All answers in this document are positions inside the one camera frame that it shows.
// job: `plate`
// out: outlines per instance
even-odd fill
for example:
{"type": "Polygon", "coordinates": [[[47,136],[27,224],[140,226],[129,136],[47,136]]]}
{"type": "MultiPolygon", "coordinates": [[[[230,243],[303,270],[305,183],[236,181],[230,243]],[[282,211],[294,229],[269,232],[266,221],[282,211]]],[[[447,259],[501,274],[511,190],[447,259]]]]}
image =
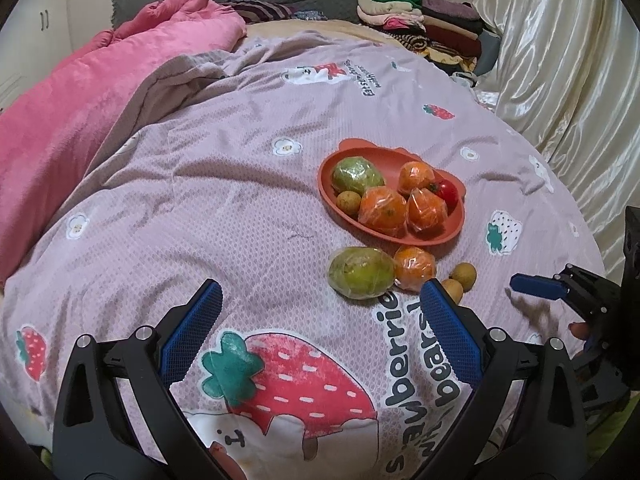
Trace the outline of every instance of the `plate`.
{"type": "Polygon", "coordinates": [[[320,165],[320,169],[318,170],[318,189],[320,190],[320,196],[330,210],[343,218],[344,221],[380,240],[417,247],[440,245],[460,234],[462,225],[465,222],[465,204],[463,199],[466,195],[466,187],[452,174],[447,171],[436,170],[435,168],[433,172],[436,178],[438,180],[441,178],[450,180],[458,188],[460,195],[460,200],[458,200],[456,207],[449,212],[449,217],[439,226],[421,233],[415,233],[405,226],[398,236],[394,237],[383,235],[373,229],[364,227],[364,225],[340,211],[335,205],[337,193],[331,185],[331,175],[335,165],[348,156],[363,156],[370,161],[380,170],[380,173],[382,173],[382,176],[385,178],[386,185],[391,189],[398,189],[398,176],[402,166],[408,162],[422,161],[418,155],[409,153],[404,148],[390,150],[389,148],[382,148],[364,139],[343,140],[340,145],[338,145],[338,151],[329,155],[320,165]]]}

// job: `kiwi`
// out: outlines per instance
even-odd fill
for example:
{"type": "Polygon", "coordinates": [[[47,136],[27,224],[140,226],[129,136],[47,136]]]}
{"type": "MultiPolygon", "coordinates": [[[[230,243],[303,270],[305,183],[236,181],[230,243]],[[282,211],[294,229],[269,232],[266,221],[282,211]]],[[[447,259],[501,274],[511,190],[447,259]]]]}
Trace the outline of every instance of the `kiwi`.
{"type": "Polygon", "coordinates": [[[460,284],[460,282],[457,282],[456,280],[444,280],[442,282],[442,286],[444,288],[444,290],[447,291],[447,294],[449,294],[451,296],[451,299],[453,300],[453,302],[455,304],[460,304],[460,301],[462,300],[462,295],[464,293],[464,290],[462,289],[462,285],[460,284]]]}
{"type": "Polygon", "coordinates": [[[357,216],[360,210],[360,195],[354,191],[343,191],[335,199],[335,205],[349,216],[357,216]]]}
{"type": "Polygon", "coordinates": [[[459,282],[465,292],[469,292],[478,278],[478,272],[473,265],[465,262],[457,264],[449,277],[459,282]]]}

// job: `pink comforter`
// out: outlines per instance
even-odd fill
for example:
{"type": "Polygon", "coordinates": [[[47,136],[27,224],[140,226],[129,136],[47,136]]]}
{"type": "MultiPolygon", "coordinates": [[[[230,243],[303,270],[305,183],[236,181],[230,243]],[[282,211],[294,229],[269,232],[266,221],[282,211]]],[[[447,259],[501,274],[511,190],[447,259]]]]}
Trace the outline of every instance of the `pink comforter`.
{"type": "Polygon", "coordinates": [[[0,283],[80,182],[145,77],[180,54],[229,51],[245,34],[238,13],[212,0],[149,4],[0,115],[0,283]]]}

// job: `curtain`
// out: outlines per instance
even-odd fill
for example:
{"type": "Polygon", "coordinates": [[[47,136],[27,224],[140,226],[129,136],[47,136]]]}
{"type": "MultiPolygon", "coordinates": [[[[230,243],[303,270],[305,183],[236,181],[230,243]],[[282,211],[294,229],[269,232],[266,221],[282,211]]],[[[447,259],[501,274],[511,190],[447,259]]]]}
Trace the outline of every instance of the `curtain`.
{"type": "Polygon", "coordinates": [[[619,283],[624,208],[640,205],[640,32],[620,0],[474,5],[503,35],[480,101],[568,187],[619,283]]]}

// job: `orange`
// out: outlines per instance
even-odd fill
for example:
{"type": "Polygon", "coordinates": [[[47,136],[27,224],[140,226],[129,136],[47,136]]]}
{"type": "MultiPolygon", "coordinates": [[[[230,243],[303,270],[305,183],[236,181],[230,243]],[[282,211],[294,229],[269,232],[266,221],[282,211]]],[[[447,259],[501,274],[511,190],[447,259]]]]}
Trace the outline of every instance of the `orange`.
{"type": "Polygon", "coordinates": [[[415,231],[436,227],[447,219],[447,203],[428,189],[414,189],[406,207],[406,222],[415,231]]]}
{"type": "Polygon", "coordinates": [[[379,233],[395,236],[404,226],[406,200],[387,186],[370,187],[362,195],[358,222],[379,233]]]}
{"type": "Polygon", "coordinates": [[[404,290],[420,292],[424,282],[435,278],[436,259],[418,247],[400,247],[394,256],[396,285],[404,290]]]}
{"type": "Polygon", "coordinates": [[[429,187],[435,180],[433,168],[426,162],[408,162],[400,169],[398,191],[409,196],[414,189],[429,187]]]}

